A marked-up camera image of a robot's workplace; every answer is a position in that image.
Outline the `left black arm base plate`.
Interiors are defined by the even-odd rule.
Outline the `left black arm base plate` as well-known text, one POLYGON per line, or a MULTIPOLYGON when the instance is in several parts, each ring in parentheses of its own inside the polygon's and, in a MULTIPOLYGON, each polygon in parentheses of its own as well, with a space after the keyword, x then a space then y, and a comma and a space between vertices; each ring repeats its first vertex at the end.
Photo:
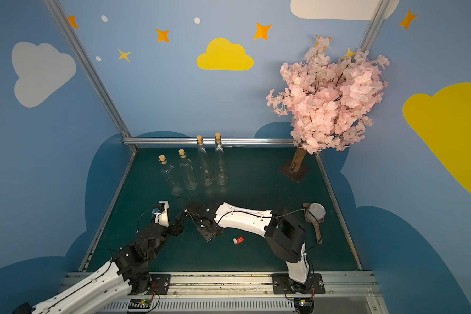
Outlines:
POLYGON ((139 295, 165 295, 168 292, 171 275, 168 273, 150 273, 140 282, 136 294, 139 295))

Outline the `clear glass bottle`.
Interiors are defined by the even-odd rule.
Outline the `clear glass bottle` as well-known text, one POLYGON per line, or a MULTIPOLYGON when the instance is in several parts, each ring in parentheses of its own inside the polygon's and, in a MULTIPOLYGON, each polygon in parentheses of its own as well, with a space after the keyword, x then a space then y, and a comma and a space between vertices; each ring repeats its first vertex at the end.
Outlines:
POLYGON ((177 177, 177 172, 175 168, 167 161, 164 155, 160 155, 158 158, 161 163, 161 174, 166 180, 166 183, 170 188, 171 194, 174 196, 180 196, 183 192, 183 189, 177 177))
POLYGON ((216 177, 218 185, 228 183, 228 174, 225 166, 225 151, 222 146, 222 138, 220 133, 215 134, 215 154, 217 157, 216 177))
POLYGON ((192 166, 192 161, 187 158, 187 154, 185 153, 184 149, 179 149, 179 158, 179 165, 187 190, 196 190, 198 185, 196 180, 196 174, 192 166))
POLYGON ((213 184, 213 176, 209 167, 208 154, 205 149, 204 139, 202 136, 196 137, 198 146, 198 158, 200 162, 201 179, 205 187, 210 187, 213 184))

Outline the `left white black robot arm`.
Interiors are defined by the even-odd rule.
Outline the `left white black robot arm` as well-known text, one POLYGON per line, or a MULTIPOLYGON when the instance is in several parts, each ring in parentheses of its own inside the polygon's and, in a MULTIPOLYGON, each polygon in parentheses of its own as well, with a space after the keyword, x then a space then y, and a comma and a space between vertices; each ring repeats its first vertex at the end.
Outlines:
POLYGON ((179 213, 168 226, 149 224, 92 275, 35 306, 26 302, 13 313, 96 313, 130 293, 146 292, 153 285, 149 262, 157 257, 170 236, 183 232, 185 215, 184 211, 179 213))

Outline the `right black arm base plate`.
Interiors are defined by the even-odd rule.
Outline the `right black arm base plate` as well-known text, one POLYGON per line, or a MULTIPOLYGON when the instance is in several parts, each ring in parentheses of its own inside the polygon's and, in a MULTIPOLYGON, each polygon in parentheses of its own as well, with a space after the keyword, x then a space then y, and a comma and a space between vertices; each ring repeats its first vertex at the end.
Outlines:
POLYGON ((323 278, 319 273, 310 273, 305 283, 293 281, 287 274, 273 273, 274 294, 325 294, 323 278))

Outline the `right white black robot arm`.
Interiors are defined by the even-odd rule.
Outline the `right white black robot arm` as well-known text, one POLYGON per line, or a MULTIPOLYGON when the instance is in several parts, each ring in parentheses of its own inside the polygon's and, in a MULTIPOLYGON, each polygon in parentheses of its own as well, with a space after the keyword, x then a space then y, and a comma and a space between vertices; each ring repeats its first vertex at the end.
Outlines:
POLYGON ((207 206, 190 201, 184 212, 197 224, 199 233, 208 242, 228 228, 263 237, 273 253, 286 262, 293 283, 305 284, 308 280, 306 231, 286 209, 247 209, 227 202, 207 206))

